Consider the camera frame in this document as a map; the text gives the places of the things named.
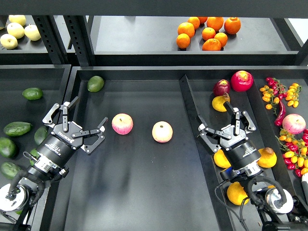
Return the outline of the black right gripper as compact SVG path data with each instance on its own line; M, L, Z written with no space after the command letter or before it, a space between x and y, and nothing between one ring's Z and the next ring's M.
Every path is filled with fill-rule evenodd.
M221 149L234 170L259 170L257 162L261 155L247 137L248 133L257 129L253 120L247 111L240 111L230 102L225 102L223 105L231 115L231 125L215 130L198 115L196 118L200 123L198 137L203 140L210 154Z

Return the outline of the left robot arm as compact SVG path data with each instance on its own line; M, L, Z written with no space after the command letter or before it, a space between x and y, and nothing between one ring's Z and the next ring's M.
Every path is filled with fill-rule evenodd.
M52 130L36 148L39 157L27 156L34 162L27 170L20 170L9 184L0 189L0 214L9 220L2 222L2 231L29 231L28 224L33 207L46 188L59 182L69 172L67 162L78 150L90 155L105 139L105 117L97 128L84 130L68 120L69 110L79 98L71 102L54 104L42 122Z

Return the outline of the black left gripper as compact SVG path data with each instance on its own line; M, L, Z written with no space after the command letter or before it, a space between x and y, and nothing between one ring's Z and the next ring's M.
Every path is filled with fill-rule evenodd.
M40 158L35 163L36 168L40 170L64 168L79 148L90 155L104 141L104 125L108 117L105 117L97 128L91 130L84 130L74 121L68 121L69 110L78 102L79 97L76 96L71 102L55 103L44 116L43 124L53 130L37 148ZM53 122L56 114L62 114L61 124L56 125Z

